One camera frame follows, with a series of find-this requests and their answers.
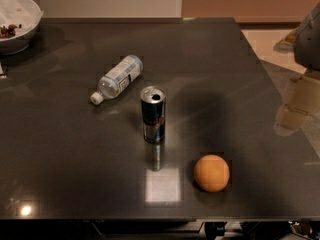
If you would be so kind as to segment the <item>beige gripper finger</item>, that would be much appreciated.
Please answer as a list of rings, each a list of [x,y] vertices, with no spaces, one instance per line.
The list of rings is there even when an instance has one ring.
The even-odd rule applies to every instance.
[[[297,131],[320,108],[320,72],[307,70],[291,78],[276,115],[277,131]]]

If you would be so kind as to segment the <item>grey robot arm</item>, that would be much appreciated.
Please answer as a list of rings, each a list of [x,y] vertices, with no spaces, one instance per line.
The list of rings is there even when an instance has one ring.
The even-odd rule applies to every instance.
[[[284,91],[274,125],[283,136],[296,132],[320,108],[320,3],[297,29],[294,59],[306,71],[291,78]]]

